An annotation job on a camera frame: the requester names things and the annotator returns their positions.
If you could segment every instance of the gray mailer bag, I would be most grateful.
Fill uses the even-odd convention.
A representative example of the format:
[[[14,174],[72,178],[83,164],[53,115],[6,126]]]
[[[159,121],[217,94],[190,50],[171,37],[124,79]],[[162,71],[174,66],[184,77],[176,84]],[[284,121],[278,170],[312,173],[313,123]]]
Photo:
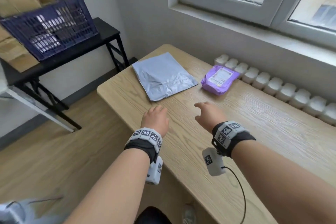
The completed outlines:
[[[151,101],[159,101],[197,85],[195,78],[169,52],[132,66]]]

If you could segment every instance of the wooden desk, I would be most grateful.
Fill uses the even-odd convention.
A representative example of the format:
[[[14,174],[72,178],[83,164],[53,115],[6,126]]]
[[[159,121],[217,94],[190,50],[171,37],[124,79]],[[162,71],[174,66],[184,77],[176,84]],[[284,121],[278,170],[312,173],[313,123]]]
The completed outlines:
[[[165,52],[170,52],[199,82],[211,68],[169,44],[143,59]],[[168,108],[170,126],[160,156],[164,165],[219,223],[239,223],[244,202],[237,180],[230,172],[219,177],[208,174],[202,150],[211,146],[211,135],[194,120],[200,113],[194,107],[196,102],[216,103],[231,120],[249,129],[258,141],[336,186],[336,128],[242,81],[235,81],[223,96],[203,91],[198,85],[153,103],[129,67],[100,85],[97,91],[131,130],[140,128],[142,115],[149,107],[161,104]],[[276,223],[235,163],[229,158],[224,162],[237,174],[244,188],[246,223]]]

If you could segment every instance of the blue plastic basket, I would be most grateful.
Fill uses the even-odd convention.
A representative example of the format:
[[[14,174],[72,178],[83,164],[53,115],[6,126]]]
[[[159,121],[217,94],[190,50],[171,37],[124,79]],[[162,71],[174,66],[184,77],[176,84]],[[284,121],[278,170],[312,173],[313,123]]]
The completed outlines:
[[[84,0],[57,0],[34,11],[1,18],[0,23],[38,60],[98,34]]]

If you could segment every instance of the person's right hand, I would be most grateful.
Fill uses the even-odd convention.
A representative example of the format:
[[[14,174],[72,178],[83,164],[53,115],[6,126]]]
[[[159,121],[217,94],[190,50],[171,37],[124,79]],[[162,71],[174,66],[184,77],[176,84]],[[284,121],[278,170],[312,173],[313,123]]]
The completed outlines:
[[[201,115],[196,116],[195,120],[210,134],[217,124],[228,121],[223,111],[214,104],[209,102],[196,103],[195,107],[201,109]]]

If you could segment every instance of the wooden floor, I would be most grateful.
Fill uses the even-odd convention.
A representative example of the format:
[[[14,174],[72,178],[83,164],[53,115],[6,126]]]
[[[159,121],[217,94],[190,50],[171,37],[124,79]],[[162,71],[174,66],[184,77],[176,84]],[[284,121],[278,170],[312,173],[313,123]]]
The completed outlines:
[[[65,112],[82,125],[69,133],[48,121],[0,152],[0,203],[63,195],[35,205],[38,216],[69,214],[122,152],[132,134],[114,111],[92,92]],[[185,203],[192,203],[198,223],[215,223],[166,168],[160,184],[146,185],[139,211],[161,209],[172,223],[182,223]]]

